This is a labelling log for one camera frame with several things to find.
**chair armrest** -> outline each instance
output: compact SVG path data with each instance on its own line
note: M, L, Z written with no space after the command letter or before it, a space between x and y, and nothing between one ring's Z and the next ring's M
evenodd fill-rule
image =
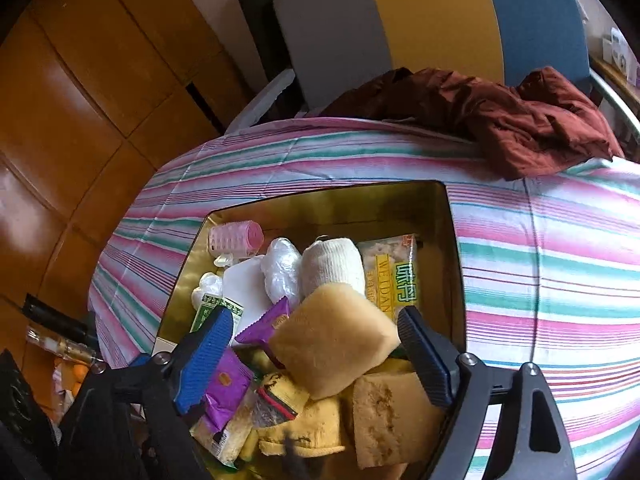
M631 108L626 105L622 100L622 97L620 97L617 92L606 81L604 81L603 78L593 71L593 68L591 68L589 72L591 75L591 83L595 89L600 92L602 97L605 98L611 106L613 106L615 111L622 115L624 120L631 127L634 137L637 140L640 140L640 121L631 111Z
M231 121L226 134L231 134L243 128L248 128L257 123L260 118L267 113L271 105L276 102L278 96L296 79L296 73L292 68L286 68L274 77L269 84L265 86L258 95L251 99L251 102L244 107L238 116Z

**pink cylinder container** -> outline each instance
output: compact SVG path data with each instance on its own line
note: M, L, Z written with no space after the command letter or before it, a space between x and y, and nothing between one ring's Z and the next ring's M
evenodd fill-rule
M209 230L209 253L214 258L220 254L247 258L258 252L263 241L260 224L252 220L229 222Z

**orange fruit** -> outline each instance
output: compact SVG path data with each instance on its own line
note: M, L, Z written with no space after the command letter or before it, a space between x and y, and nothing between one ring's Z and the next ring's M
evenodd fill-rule
M84 381L84 378L86 377L88 371L89 368L87 368L85 365L74 365L74 377L76 378L76 381L78 381L79 383Z

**gray backrest panel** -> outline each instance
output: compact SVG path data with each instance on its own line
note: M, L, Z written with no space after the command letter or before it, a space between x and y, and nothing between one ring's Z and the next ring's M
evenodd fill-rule
M374 0L274 0L280 28L309 108L391 70Z

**metal screw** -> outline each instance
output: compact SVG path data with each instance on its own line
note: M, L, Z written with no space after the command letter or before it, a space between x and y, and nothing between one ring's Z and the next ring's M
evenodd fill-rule
M101 374L103 371L105 371L107 369L107 365L104 361L100 361L100 360L96 360L92 365L91 365L91 371L94 374Z
M529 375L537 375L540 371L534 363L527 363L527 370L529 371Z
M478 364L478 358L475 355L470 354L469 352L460 354L460 360L468 366L475 366L476 364Z
M152 359L157 365L165 365L171 360L171 353L158 352L156 355L152 357Z

